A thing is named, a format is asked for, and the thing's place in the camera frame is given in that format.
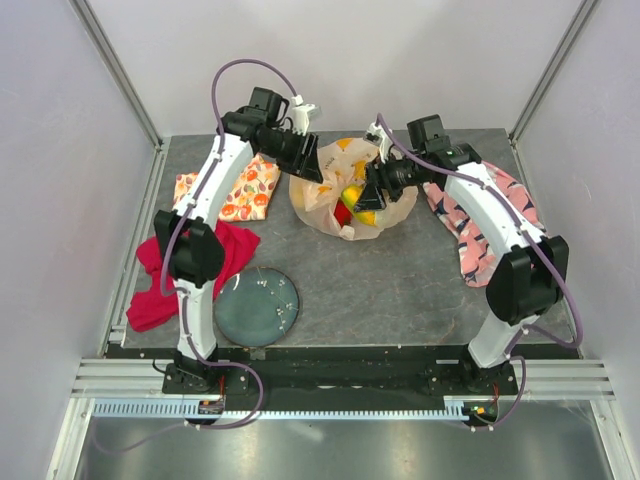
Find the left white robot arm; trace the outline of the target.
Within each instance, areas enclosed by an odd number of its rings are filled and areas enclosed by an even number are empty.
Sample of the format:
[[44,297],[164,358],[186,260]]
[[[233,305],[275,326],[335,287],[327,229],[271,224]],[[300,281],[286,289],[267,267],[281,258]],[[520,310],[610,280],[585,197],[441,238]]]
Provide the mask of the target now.
[[178,299],[178,360],[185,382],[208,393],[219,382],[218,342],[213,327],[213,291],[225,259],[215,234],[219,213],[240,174],[258,154],[292,176],[322,183],[318,137],[311,131],[318,105],[301,95],[289,99],[255,88],[247,105],[218,117],[211,151],[189,192],[154,218],[163,257],[161,278],[171,279]]

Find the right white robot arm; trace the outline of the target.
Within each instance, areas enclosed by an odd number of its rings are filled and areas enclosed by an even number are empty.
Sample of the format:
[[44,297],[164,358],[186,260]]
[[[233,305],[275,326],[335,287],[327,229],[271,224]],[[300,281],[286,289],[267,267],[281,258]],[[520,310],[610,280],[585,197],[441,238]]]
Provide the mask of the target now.
[[382,118],[368,127],[365,138],[379,154],[365,168],[354,208],[382,211],[408,187],[434,183],[488,241],[497,260],[485,288],[489,313],[466,348],[469,362],[457,371],[465,391],[481,393],[494,381],[492,368],[508,360],[517,336],[564,298],[569,248],[562,237],[548,237],[516,209],[476,150],[450,140],[439,116],[414,120],[407,128],[409,147]]

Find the banana print plastic bag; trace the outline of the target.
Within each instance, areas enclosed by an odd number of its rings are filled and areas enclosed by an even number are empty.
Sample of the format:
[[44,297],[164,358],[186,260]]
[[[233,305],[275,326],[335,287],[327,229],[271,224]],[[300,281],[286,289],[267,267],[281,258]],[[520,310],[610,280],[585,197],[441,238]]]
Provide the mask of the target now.
[[364,185],[365,166],[377,154],[378,148],[361,138],[343,138],[319,148],[318,164],[324,182],[289,178],[289,198],[299,219],[322,233],[347,241],[374,239],[383,230],[407,219],[417,201],[416,186],[406,189],[399,201],[387,202],[386,208],[380,211],[380,228],[363,225],[354,217],[349,226],[341,228],[333,216],[342,190],[351,184]]

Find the pink patterned cloth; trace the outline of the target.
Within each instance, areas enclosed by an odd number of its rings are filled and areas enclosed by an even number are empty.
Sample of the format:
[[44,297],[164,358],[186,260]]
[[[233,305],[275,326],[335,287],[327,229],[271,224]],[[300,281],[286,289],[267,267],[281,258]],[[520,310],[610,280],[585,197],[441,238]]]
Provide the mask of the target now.
[[[527,188],[499,167],[483,162],[492,181],[510,203],[536,228],[546,232]],[[456,238],[460,272],[464,282],[473,288],[488,284],[498,260],[493,250],[461,205],[435,183],[423,185],[432,212]]]

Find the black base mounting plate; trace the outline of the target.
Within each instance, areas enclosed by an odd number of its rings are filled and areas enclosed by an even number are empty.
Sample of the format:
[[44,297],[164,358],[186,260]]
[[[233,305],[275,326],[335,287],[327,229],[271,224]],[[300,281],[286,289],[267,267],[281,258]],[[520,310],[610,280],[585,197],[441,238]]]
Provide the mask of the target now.
[[217,367],[179,355],[165,367],[166,394],[243,395],[265,391],[361,387],[429,396],[512,395],[514,368],[503,361],[480,370],[466,348],[453,346],[347,346],[218,348]]

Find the teal ceramic plate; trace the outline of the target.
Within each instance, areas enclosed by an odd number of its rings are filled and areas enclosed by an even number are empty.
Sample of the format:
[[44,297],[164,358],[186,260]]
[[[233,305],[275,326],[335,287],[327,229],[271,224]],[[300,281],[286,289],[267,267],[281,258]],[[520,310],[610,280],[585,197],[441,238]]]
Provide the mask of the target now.
[[266,347],[294,326],[301,302],[293,281],[266,267],[245,269],[230,278],[213,303],[219,332],[242,347]]

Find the magenta red cloth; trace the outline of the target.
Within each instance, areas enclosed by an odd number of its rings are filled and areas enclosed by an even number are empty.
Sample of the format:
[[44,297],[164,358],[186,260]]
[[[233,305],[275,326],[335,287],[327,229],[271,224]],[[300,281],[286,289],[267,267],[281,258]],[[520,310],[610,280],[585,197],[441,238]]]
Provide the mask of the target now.
[[[213,297],[222,290],[224,284],[241,272],[254,256],[260,237],[247,228],[241,228],[218,220],[215,234],[225,250],[222,271],[214,284]],[[152,236],[136,250],[136,257],[151,279],[151,286],[133,295],[126,315],[134,331],[142,333],[159,327],[178,315],[177,295],[165,296],[161,293],[162,259],[157,238]]]

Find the yellow fake mango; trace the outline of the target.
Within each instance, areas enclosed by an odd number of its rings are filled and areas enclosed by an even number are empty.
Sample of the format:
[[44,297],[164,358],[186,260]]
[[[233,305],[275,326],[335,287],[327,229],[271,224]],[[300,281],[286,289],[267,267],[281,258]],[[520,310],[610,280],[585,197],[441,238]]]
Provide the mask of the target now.
[[349,211],[356,211],[356,204],[358,203],[362,191],[363,186],[357,184],[348,185],[342,190],[340,199]]

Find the orange green fake mango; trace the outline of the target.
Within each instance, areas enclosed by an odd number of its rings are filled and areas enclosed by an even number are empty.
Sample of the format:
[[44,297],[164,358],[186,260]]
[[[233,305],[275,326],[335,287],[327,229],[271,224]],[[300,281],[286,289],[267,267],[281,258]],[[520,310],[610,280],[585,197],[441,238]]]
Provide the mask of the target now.
[[380,211],[355,211],[353,217],[361,224],[380,228],[382,216]]

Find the red fake bell pepper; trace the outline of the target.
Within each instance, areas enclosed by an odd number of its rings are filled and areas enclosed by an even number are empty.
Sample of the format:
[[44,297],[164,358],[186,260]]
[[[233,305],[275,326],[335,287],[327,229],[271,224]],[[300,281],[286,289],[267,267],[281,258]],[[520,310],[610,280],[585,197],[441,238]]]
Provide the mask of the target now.
[[349,210],[349,208],[344,204],[344,202],[339,199],[336,202],[333,216],[337,222],[337,224],[343,228],[344,226],[349,226],[353,220],[353,214]]

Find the orange floral cloth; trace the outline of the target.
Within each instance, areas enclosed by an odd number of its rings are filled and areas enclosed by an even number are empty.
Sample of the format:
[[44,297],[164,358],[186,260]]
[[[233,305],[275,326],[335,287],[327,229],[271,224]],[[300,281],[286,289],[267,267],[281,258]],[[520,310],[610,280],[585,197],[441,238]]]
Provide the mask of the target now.
[[223,222],[261,221],[281,175],[275,163],[256,154],[236,179],[219,211]]

